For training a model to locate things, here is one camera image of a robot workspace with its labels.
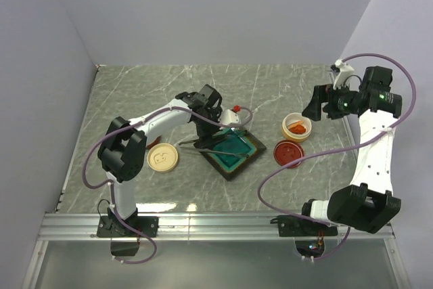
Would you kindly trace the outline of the red fried chicken piece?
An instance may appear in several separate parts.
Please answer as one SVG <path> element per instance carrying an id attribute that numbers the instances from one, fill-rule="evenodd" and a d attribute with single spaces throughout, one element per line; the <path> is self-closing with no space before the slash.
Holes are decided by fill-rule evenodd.
<path id="1" fill-rule="evenodd" d="M 304 127 L 304 125 L 298 125 L 297 127 L 292 127 L 288 130 L 289 130 L 289 132 L 291 132 L 293 134 L 297 134 L 297 135 L 302 135 L 302 134 L 306 133 L 306 128 Z"/>

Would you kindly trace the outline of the metal tongs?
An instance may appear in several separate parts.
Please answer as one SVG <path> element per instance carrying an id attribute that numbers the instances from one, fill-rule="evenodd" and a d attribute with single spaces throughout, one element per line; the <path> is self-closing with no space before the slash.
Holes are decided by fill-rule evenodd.
<path id="1" fill-rule="evenodd" d="M 212 143 L 197 143 L 197 139 L 181 141 L 177 145 L 180 148 L 195 150 L 202 153 L 234 156 L 237 158 L 248 157 L 250 146 L 243 139 L 246 135 L 244 129 L 224 129 L 215 134 L 219 138 Z"/>

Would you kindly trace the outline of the salmon piece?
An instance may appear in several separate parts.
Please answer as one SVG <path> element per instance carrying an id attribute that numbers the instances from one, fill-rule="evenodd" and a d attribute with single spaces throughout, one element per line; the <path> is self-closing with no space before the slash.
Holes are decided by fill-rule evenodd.
<path id="1" fill-rule="evenodd" d="M 292 128 L 292 127 L 297 127 L 298 125 L 302 125 L 302 124 L 303 124 L 303 121 L 302 121 L 302 120 L 299 120 L 299 121 L 296 121 L 296 122 L 294 122 L 294 123 L 289 124 L 289 125 L 287 126 L 287 128 L 290 129 L 290 128 Z"/>

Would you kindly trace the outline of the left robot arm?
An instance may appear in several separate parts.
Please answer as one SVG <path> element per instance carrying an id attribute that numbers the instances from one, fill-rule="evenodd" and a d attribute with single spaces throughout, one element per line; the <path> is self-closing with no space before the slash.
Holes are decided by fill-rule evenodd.
<path id="1" fill-rule="evenodd" d="M 219 131 L 221 94 L 210 85 L 198 92 L 183 92 L 165 106 L 139 118 L 115 118 L 102 141 L 97 157 L 111 182 L 112 208 L 108 217 L 121 236 L 139 229 L 133 179 L 141 171 L 146 147 L 167 131 L 187 123 L 196 126 L 198 144 L 208 145 Z"/>

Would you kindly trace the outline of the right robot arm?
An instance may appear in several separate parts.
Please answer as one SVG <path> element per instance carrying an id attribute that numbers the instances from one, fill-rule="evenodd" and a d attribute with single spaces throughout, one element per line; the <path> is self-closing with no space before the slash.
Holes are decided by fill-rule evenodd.
<path id="1" fill-rule="evenodd" d="M 322 112 L 332 120 L 357 115 L 362 148 L 350 184 L 334 192 L 329 200 L 304 203 L 298 225 L 308 235 L 321 229 L 323 222 L 374 234 L 401 209 L 401 200 L 393 196 L 390 166 L 395 135 L 392 124 L 401 115 L 403 100 L 391 92 L 389 68 L 366 68 L 356 91 L 346 84 L 354 74 L 350 65 L 338 60 L 331 69 L 337 72 L 334 83 L 316 86 L 302 115 L 313 121 L 319 121 Z"/>

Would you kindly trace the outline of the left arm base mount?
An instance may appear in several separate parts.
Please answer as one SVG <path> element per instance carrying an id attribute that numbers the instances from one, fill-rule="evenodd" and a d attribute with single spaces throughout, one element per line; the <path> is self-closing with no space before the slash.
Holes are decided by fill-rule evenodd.
<path id="1" fill-rule="evenodd" d="M 115 257 L 134 257 L 140 247 L 140 240 L 144 239 L 141 234 L 149 238 L 155 238 L 158 232 L 159 218 L 157 216 L 132 215 L 124 221 L 126 227 L 117 217 L 110 213 L 99 218 L 96 237 L 110 239 L 110 252 Z"/>

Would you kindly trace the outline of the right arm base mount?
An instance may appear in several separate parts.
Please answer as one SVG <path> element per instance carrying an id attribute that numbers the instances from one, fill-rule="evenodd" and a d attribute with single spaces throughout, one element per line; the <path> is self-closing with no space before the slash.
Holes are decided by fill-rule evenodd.
<path id="1" fill-rule="evenodd" d="M 336 226 L 326 226 L 317 222 L 289 215 L 279 215 L 270 220 L 275 224 L 280 238 L 296 238 L 295 249 L 301 259 L 315 261 L 324 257 L 325 237 L 338 235 Z"/>

